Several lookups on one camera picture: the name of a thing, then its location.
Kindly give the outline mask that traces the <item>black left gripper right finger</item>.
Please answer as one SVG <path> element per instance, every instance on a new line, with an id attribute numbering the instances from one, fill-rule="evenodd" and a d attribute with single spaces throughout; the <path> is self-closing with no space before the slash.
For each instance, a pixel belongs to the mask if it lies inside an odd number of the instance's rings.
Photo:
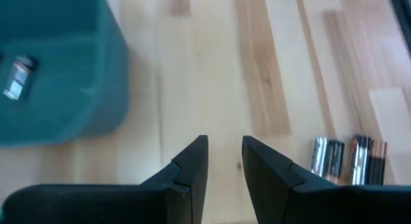
<path id="1" fill-rule="evenodd" d="M 338 186 L 252 136 L 242 159 L 258 224 L 411 224 L 411 186 Z"/>

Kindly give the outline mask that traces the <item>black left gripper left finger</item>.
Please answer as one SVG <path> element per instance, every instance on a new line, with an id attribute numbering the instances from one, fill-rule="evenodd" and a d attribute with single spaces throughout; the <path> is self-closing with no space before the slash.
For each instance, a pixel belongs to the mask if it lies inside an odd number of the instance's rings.
<path id="1" fill-rule="evenodd" d="M 1 207 L 1 224 L 201 224 L 208 138 L 198 136 L 139 185 L 39 184 Z"/>

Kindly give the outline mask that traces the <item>silver black Energizer AA battery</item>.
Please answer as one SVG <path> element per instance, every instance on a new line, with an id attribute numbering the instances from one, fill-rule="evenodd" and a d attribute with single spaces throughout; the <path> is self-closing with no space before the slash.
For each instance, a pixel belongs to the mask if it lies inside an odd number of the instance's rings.
<path id="1" fill-rule="evenodd" d="M 351 140 L 350 158 L 350 185 L 365 185 L 367 181 L 367 167 L 371 138 L 355 135 Z"/>
<path id="2" fill-rule="evenodd" d="M 311 158 L 311 172 L 319 177 L 326 174 L 328 139 L 326 137 L 316 137 L 313 141 L 313 154 Z"/>

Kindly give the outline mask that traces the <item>bright teal plastic bin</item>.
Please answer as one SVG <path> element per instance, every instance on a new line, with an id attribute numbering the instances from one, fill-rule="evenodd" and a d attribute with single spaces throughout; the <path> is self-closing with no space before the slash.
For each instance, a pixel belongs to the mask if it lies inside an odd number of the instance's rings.
<path id="1" fill-rule="evenodd" d="M 107 0 L 0 0 L 0 148 L 114 131 L 128 46 Z"/>

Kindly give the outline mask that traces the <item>black aluminium table frame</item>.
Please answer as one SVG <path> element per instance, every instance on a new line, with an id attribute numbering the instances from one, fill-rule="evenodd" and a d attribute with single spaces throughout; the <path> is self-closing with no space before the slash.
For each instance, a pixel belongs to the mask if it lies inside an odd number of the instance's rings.
<path id="1" fill-rule="evenodd" d="M 390 0 L 411 56 L 411 0 Z"/>

